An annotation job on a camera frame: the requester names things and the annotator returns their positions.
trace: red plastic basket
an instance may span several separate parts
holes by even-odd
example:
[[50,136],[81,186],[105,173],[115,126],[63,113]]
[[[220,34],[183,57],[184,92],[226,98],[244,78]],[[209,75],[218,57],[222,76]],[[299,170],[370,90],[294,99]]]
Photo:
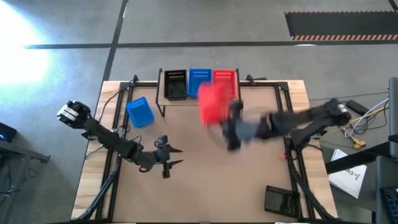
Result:
[[236,75],[235,70],[229,69],[214,69],[213,70],[213,83],[223,83],[227,87],[228,96],[230,98],[236,97]]

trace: blue plastic basket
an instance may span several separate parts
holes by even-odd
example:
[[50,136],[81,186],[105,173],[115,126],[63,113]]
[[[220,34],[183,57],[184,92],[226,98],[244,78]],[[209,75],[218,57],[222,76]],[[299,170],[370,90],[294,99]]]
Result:
[[191,68],[188,79],[188,96],[196,99],[199,86],[202,82],[211,82],[210,68]]
[[126,107],[132,124],[136,128],[141,128],[149,123],[154,122],[155,120],[155,116],[145,97],[141,97],[130,103],[127,103]]

